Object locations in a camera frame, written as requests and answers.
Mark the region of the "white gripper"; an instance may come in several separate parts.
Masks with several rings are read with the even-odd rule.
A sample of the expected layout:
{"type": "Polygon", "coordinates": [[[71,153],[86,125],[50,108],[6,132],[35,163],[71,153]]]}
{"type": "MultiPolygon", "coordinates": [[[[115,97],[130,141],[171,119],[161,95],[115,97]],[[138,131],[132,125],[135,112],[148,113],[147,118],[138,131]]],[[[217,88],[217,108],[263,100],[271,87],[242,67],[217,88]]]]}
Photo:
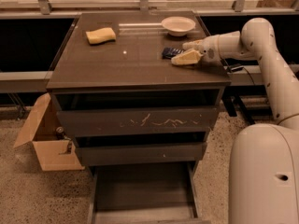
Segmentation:
{"type": "Polygon", "coordinates": [[[221,59],[219,49],[219,35],[208,36],[204,39],[194,40],[182,44],[186,51],[171,59],[176,66],[193,65],[203,62],[217,62],[221,59]]]}

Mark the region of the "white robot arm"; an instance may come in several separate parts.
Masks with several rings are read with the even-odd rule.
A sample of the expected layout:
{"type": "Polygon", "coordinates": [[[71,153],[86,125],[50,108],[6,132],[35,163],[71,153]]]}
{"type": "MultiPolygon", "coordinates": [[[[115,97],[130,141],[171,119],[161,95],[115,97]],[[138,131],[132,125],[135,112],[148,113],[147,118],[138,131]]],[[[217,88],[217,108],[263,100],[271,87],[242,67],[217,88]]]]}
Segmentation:
{"type": "Polygon", "coordinates": [[[252,124],[230,153],[228,224],[299,224],[299,79],[278,50],[273,25],[248,20],[241,30],[181,45],[176,66],[223,59],[256,61],[271,123],[252,124]]]}

